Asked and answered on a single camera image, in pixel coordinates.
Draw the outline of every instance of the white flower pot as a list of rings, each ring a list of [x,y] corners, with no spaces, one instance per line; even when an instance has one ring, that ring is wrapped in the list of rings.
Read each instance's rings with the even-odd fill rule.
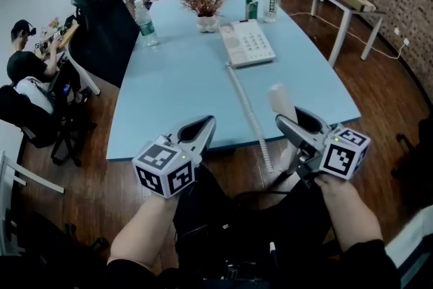
[[[197,17],[197,28],[200,32],[216,32],[218,30],[218,16]]]

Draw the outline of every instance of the wooden floor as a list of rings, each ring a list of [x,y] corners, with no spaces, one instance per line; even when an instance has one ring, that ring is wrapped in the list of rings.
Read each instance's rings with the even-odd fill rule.
[[[309,12],[311,0],[283,0],[288,14]],[[339,25],[342,12],[331,3],[320,3],[318,15]],[[325,57],[329,57],[337,29],[307,15],[293,17]],[[353,18],[350,31],[368,39],[370,30],[360,20]],[[391,54],[378,39],[375,47]],[[378,216],[386,242],[389,242],[416,210],[432,201],[431,193],[420,184],[398,181],[390,171],[404,154],[397,144],[397,133],[407,134],[417,143],[417,124],[427,117],[428,107],[411,77],[396,60],[371,52],[368,59],[360,59],[363,44],[347,37],[335,65],[349,93],[361,112],[361,119],[348,126],[372,139],[365,165],[353,180],[361,197]],[[76,168],[72,162],[62,167],[53,165],[51,148],[36,149],[28,144],[23,159],[24,167],[66,188],[64,196],[30,182],[16,190],[14,208],[26,216],[35,210],[45,215],[59,227],[63,223],[76,224],[77,236],[84,242],[104,236],[111,242],[145,200],[134,176],[130,162],[107,162],[106,150],[118,89],[95,78],[101,89],[99,97],[92,97],[90,109],[97,128],[87,138],[81,158],[83,166]],[[274,162],[281,152],[281,143],[270,144]],[[232,156],[213,156],[206,164],[229,196],[247,190],[260,190],[272,177],[266,176],[260,150],[257,147],[236,150]],[[270,205],[259,202],[259,207]],[[176,265],[173,250],[174,233],[155,267],[159,272]]]

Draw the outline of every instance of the white telephone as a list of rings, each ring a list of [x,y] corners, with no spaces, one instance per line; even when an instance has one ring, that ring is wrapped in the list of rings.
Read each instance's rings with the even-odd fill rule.
[[[256,20],[224,24],[219,30],[234,68],[270,62],[275,58],[275,52]]]

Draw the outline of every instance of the forearm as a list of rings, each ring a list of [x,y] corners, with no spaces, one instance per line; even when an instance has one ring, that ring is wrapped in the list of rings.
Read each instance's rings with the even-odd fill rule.
[[[179,198],[164,199],[152,194],[116,236],[108,262],[135,261],[152,268],[175,217]]]
[[[47,68],[45,69],[44,75],[48,77],[54,76],[57,71],[57,50],[52,49],[49,52],[49,59],[45,63]]]
[[[343,252],[359,242],[382,240],[376,216],[349,182],[344,185],[337,191],[323,192],[323,198]]]

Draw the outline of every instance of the man in black shirt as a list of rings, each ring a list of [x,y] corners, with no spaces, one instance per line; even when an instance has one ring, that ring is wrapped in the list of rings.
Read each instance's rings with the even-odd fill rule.
[[[7,63],[7,75],[12,80],[13,85],[16,85],[28,76],[35,77],[41,82],[51,82],[58,71],[57,50],[59,44],[62,42],[62,38],[58,37],[53,40],[49,47],[49,59],[43,62],[34,53],[23,51],[26,47],[29,34],[30,26],[25,20],[16,22],[11,30],[15,53],[11,55]],[[74,92],[75,102],[80,103],[83,99],[80,93],[80,75],[69,61],[62,65],[62,78],[64,81],[58,81],[59,85],[61,82],[69,84]],[[54,90],[54,92],[57,96],[60,96],[62,90]]]
[[[400,288],[378,220],[348,181],[320,175],[311,189],[301,181],[267,210],[239,214],[230,204],[203,166],[182,194],[151,195],[112,243],[105,288]],[[157,277],[172,222],[179,269]],[[339,261],[322,246],[331,224]]]

